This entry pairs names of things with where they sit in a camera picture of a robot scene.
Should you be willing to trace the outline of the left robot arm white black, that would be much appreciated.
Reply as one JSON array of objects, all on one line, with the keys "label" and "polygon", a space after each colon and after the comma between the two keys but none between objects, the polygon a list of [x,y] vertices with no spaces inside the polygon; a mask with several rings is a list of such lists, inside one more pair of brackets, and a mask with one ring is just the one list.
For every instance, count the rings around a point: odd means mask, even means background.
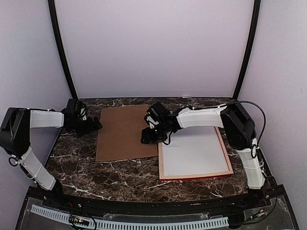
[{"label": "left robot arm white black", "polygon": [[29,179],[42,189],[53,191],[60,187],[60,182],[52,176],[35,155],[30,143],[30,131],[40,128],[68,128],[77,138],[102,128],[97,117],[75,115],[64,109],[61,112],[30,108],[7,110],[0,126],[0,146],[15,160],[12,166],[20,166]]}]

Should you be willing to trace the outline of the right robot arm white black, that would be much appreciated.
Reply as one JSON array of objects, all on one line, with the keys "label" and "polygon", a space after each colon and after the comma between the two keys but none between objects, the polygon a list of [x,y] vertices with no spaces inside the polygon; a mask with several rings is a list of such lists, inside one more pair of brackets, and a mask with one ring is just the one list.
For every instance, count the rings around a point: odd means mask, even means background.
[{"label": "right robot arm white black", "polygon": [[239,154],[253,191],[245,196],[245,204],[255,208],[263,201],[260,189],[265,184],[265,172],[258,157],[261,135],[256,134],[255,122],[244,108],[245,101],[203,108],[192,106],[169,111],[160,102],[148,108],[144,117],[148,127],[142,130],[141,143],[155,144],[170,140],[172,134],[189,127],[219,127],[224,129],[228,144]]}]

